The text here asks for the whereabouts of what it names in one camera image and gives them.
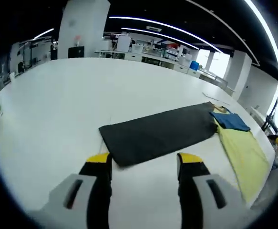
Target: black towel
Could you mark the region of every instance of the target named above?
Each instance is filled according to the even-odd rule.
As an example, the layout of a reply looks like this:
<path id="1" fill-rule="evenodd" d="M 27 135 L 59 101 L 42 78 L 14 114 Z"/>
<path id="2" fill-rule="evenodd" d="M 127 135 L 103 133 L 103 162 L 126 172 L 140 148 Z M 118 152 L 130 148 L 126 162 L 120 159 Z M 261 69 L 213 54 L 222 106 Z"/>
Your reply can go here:
<path id="1" fill-rule="evenodd" d="M 212 103 L 187 106 L 99 128 L 116 163 L 131 166 L 210 138 L 217 130 Z"/>

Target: black ceiling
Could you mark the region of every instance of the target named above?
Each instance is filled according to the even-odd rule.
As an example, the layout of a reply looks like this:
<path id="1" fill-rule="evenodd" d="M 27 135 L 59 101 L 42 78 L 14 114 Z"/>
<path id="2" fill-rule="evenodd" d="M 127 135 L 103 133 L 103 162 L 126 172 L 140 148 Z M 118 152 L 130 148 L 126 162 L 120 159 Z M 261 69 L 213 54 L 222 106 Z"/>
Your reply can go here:
<path id="1" fill-rule="evenodd" d="M 260 61 L 261 69 L 278 78 L 277 61 L 268 41 L 268 37 L 252 10 L 243 0 L 194 0 L 203 7 L 213 10 L 214 14 L 231 26 Z M 54 28 L 49 35 L 57 39 L 62 19 L 62 9 L 67 0 L 61 1 L 12 1 L 0 2 L 0 49 L 8 49 L 14 42 L 32 39 L 38 34 Z M 111 7 L 108 16 L 141 17 L 171 24 L 189 31 L 213 44 L 231 46 L 235 50 L 247 51 L 244 44 L 224 24 L 209 13 L 186 0 L 174 0 L 169 3 L 155 0 L 109 0 Z M 258 0 L 271 31 L 278 31 L 278 0 Z M 107 20 L 105 31 L 121 31 L 127 26 L 146 29 L 147 23 L 131 20 Z M 189 43 L 199 40 L 178 31 L 162 28 L 161 33 L 179 38 Z"/>

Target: white table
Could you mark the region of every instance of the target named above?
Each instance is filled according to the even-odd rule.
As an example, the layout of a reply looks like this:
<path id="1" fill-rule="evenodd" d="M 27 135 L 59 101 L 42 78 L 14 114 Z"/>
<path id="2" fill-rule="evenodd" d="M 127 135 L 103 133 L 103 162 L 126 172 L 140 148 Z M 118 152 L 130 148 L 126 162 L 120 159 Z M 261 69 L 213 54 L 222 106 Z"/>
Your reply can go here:
<path id="1" fill-rule="evenodd" d="M 208 101 L 238 113 L 273 163 L 274 150 L 260 127 L 217 86 L 141 62 L 74 58 L 44 63 L 0 91 L 2 177 L 25 210 L 39 209 L 50 190 L 104 151 L 100 126 Z M 217 134 L 180 151 L 201 157 L 211 173 L 238 188 Z M 176 167 L 176 153 L 124 170 L 114 163 L 111 229 L 180 228 Z"/>

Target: blue cloth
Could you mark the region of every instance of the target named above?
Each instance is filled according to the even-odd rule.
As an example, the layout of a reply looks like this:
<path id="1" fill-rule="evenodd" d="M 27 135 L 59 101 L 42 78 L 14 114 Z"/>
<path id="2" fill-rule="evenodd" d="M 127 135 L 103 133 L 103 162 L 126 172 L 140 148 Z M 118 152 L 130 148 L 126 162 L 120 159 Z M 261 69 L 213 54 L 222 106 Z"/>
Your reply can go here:
<path id="1" fill-rule="evenodd" d="M 250 130 L 250 127 L 244 123 L 244 121 L 238 116 L 238 114 L 234 114 L 232 112 L 230 112 L 229 114 L 210 112 L 210 114 L 218 121 L 220 126 L 224 129 L 234 129 L 241 131 Z"/>

